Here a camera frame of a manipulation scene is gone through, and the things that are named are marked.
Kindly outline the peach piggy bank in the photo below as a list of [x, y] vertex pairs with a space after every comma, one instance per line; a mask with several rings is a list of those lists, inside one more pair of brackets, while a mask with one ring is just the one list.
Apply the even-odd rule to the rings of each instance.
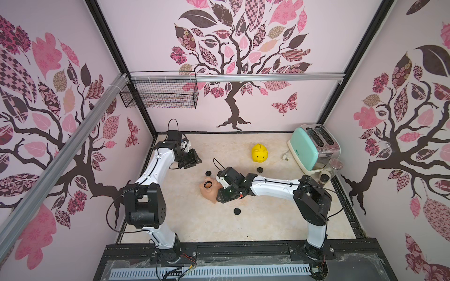
[[211, 177], [207, 177], [205, 181], [200, 184], [200, 193], [201, 195], [211, 201], [213, 204], [216, 204], [218, 191], [223, 187], [216, 179]]

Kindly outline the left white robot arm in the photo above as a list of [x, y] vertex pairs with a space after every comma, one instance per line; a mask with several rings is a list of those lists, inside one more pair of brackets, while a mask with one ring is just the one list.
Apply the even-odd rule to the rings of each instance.
[[178, 236], [167, 224], [167, 206], [161, 184], [173, 163], [188, 169], [201, 159], [187, 139], [165, 140], [155, 147], [153, 157], [142, 176], [129, 184], [124, 193], [125, 221], [140, 232], [147, 232], [158, 249], [173, 249]]

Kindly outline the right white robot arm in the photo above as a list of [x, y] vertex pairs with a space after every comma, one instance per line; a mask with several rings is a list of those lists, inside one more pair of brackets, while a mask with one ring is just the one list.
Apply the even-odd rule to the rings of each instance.
[[216, 199], [223, 204], [246, 196], [270, 196], [295, 203], [308, 223], [308, 245], [316, 249], [323, 248], [332, 196], [312, 177], [304, 175], [297, 180], [270, 179], [254, 173], [244, 176], [231, 169], [219, 172], [216, 180], [222, 185]]

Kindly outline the yellow piggy bank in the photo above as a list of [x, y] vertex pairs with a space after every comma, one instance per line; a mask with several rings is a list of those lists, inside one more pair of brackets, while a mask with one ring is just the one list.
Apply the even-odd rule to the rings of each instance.
[[252, 147], [251, 158], [253, 162], [263, 163], [268, 159], [268, 150], [262, 144], [256, 144]]

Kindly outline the mint green toaster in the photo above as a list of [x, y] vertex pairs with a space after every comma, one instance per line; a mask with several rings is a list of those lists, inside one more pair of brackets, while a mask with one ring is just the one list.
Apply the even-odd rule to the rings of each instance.
[[341, 147], [322, 124], [303, 124], [287, 142], [296, 163], [304, 174], [320, 172], [331, 159], [339, 158]]

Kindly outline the glass spice jar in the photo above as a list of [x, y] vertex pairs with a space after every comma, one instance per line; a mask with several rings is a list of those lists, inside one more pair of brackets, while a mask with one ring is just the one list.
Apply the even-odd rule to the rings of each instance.
[[340, 159], [332, 158], [326, 164], [326, 166], [322, 169], [319, 174], [318, 183], [321, 186], [326, 185], [328, 182], [335, 177], [340, 170], [343, 169], [343, 162]]

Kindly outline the black base frame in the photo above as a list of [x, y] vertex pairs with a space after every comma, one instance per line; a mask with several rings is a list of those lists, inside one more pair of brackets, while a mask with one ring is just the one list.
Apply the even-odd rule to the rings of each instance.
[[94, 279], [107, 281], [112, 269], [308, 264], [310, 276], [233, 277], [185, 281], [393, 281], [396, 279], [374, 238], [328, 240], [320, 250], [304, 240], [183, 242], [174, 250], [152, 244], [105, 247]]

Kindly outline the aluminium rail back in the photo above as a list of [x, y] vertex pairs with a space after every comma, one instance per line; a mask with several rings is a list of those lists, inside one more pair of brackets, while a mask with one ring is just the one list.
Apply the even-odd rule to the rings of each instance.
[[344, 73], [298, 73], [298, 74], [217, 74], [196, 76], [197, 82], [240, 82], [240, 81], [341, 81]]

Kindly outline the aluminium rail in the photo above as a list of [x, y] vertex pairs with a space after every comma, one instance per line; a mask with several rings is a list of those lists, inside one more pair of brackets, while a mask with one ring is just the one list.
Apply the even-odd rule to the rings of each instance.
[[298, 73], [298, 74], [217, 74], [196, 76], [197, 82], [240, 82], [240, 81], [341, 81], [344, 73]]
[[126, 74], [118, 75], [105, 90], [97, 104], [90, 111], [82, 124], [63, 146], [56, 159], [51, 161], [34, 187], [26, 193], [11, 215], [1, 225], [1, 259], [4, 259], [12, 248], [22, 231], [28, 225], [32, 216], [38, 211], [47, 195], [56, 185], [57, 180], [69, 166], [78, 150], [90, 135], [94, 126], [99, 122], [107, 111], [113, 99], [120, 90], [128, 83]]

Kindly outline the aluminium rail left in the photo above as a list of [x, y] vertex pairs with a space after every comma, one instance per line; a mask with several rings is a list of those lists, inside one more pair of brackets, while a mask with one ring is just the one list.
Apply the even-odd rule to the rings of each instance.
[[128, 83], [126, 74], [118, 75], [105, 90], [97, 104], [90, 111], [82, 124], [63, 146], [56, 159], [51, 161], [34, 187], [26, 193], [11, 215], [1, 225], [1, 259], [4, 259], [12, 248], [22, 231], [28, 225], [32, 216], [38, 211], [47, 195], [56, 185], [57, 180], [69, 166], [78, 150], [90, 135], [94, 126], [99, 122], [107, 111], [113, 99], [120, 90]]

